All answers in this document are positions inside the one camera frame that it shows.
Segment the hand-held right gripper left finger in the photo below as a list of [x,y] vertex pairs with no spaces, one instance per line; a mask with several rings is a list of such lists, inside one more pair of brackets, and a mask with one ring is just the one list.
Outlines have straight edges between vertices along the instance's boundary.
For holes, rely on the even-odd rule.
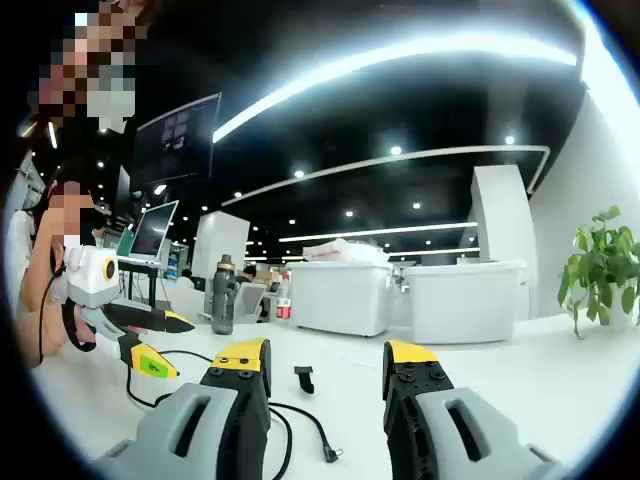
[[227,345],[199,383],[185,383],[93,462],[103,479],[261,479],[271,414],[271,346]]

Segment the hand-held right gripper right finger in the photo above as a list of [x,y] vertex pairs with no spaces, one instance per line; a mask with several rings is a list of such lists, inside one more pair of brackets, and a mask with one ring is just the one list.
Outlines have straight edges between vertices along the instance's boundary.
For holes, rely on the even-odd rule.
[[437,356],[384,344],[383,428],[394,479],[561,479],[563,466],[523,444],[518,429],[479,394],[456,388]]

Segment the person's left hand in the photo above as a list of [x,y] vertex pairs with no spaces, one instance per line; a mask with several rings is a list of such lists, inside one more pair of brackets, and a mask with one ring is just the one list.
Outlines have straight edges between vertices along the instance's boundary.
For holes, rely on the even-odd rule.
[[88,352],[96,348],[95,329],[81,316],[82,308],[68,298],[54,302],[43,313],[42,351],[53,354],[67,343]]

